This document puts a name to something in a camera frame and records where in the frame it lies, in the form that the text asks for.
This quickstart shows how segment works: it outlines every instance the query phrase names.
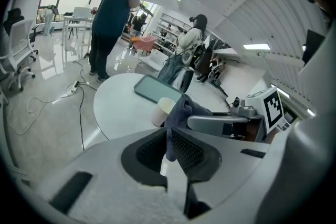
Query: dark t-shirt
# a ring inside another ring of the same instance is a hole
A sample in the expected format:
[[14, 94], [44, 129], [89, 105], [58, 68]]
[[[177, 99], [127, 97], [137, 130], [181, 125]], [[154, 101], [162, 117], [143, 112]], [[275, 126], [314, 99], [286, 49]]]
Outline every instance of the dark t-shirt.
[[134, 25], [133, 29], [135, 31], [141, 31], [141, 27], [144, 25], [144, 21], [139, 17], [135, 17], [132, 21], [132, 24]]
[[119, 37], [130, 13], [128, 0], [102, 0], [92, 23], [98, 35]]

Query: person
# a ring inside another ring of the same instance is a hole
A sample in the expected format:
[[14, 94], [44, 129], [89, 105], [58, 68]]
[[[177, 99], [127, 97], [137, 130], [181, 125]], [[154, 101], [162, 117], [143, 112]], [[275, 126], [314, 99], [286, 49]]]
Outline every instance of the person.
[[[171, 28], [172, 28], [172, 25], [169, 24], [168, 27], [167, 27], [167, 29], [168, 29], [168, 30], [171, 30]], [[160, 31], [160, 34], [161, 34], [162, 37], [166, 37], [166, 35], [167, 35], [167, 31], [165, 31], [164, 29], [162, 29], [162, 30]]]
[[223, 64], [221, 64], [219, 66], [219, 69], [217, 70], [217, 72], [215, 73], [215, 79], [218, 79], [219, 76], [223, 73], [223, 71], [225, 70], [226, 68], [226, 63], [224, 62]]
[[138, 7], [140, 0], [102, 0], [92, 23], [90, 52], [90, 75], [98, 73], [97, 81], [102, 83], [109, 76], [106, 73], [107, 56], [121, 36], [131, 8]]
[[210, 72], [212, 71], [212, 68], [216, 67], [217, 65], [218, 65], [218, 60], [216, 58], [211, 59], [209, 69], [205, 73], [200, 74], [197, 77], [197, 82], [201, 82], [201, 84], [203, 84], [208, 79], [208, 76]]
[[190, 49], [199, 40], [203, 40], [204, 32], [206, 29], [208, 19], [205, 15], [199, 14], [193, 22], [193, 28], [190, 29], [187, 34], [181, 40], [176, 48], [175, 54], [171, 56], [163, 68], [161, 69], [158, 79], [172, 85], [174, 80], [179, 75], [180, 71], [185, 67], [182, 62], [182, 54]]
[[131, 25], [131, 38], [130, 38], [130, 43], [129, 43], [129, 48], [132, 48], [133, 42], [132, 42], [132, 37], [140, 37], [141, 34], [141, 28], [143, 25], [145, 25], [145, 21], [147, 19], [147, 15], [145, 13], [141, 14], [141, 16], [135, 16], [132, 21]]

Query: black mesh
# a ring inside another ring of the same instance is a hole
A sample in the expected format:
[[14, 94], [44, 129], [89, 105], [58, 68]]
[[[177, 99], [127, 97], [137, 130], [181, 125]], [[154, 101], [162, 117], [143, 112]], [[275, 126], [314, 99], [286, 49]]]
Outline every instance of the black mesh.
[[181, 129], [172, 128], [172, 143], [177, 161], [190, 183], [208, 181], [221, 164], [222, 157], [215, 147]]
[[160, 172], [162, 158], [166, 152], [165, 132], [141, 145], [136, 152], [136, 158], [142, 165]]
[[172, 131], [172, 134], [174, 153], [182, 170], [187, 174], [204, 160], [204, 151], [176, 132]]

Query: gray cloth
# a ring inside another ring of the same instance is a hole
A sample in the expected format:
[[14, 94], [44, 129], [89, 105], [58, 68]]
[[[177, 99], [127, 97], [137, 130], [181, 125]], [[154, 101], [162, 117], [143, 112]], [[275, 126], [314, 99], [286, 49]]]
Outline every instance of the gray cloth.
[[212, 112], [195, 103], [187, 94], [183, 94], [169, 113], [164, 126], [167, 128], [166, 158], [171, 162], [176, 160], [172, 144], [172, 127], [187, 128], [190, 116], [212, 116]]

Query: white desk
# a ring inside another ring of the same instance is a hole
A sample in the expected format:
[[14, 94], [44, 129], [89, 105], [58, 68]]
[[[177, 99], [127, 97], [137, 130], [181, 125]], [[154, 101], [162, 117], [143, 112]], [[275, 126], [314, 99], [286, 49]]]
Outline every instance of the white desk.
[[[80, 21], [80, 22], [92, 22], [93, 19], [92, 18], [79, 18], [79, 17], [73, 17], [73, 16], [64, 16], [64, 20], [63, 20], [63, 28], [62, 28], [62, 45], [64, 44], [64, 49], [68, 50], [68, 28], [69, 28], [69, 22], [73, 20], [73, 21]], [[84, 33], [83, 33], [83, 38], [82, 38], [82, 42], [84, 42], [84, 36], [85, 36], [85, 32], [86, 32], [86, 24], [85, 26], [83, 25], [82, 27], [79, 26], [79, 28], [84, 28]]]
[[153, 60], [150, 59], [149, 56], [146, 56], [146, 57], [140, 56], [138, 57], [138, 59], [157, 72], [160, 72], [161, 69], [163, 68], [163, 65], [160, 65], [157, 62], [154, 62]]
[[106, 80], [94, 96], [96, 121], [108, 139], [157, 128], [151, 122], [155, 104], [134, 92], [142, 74], [118, 74]]

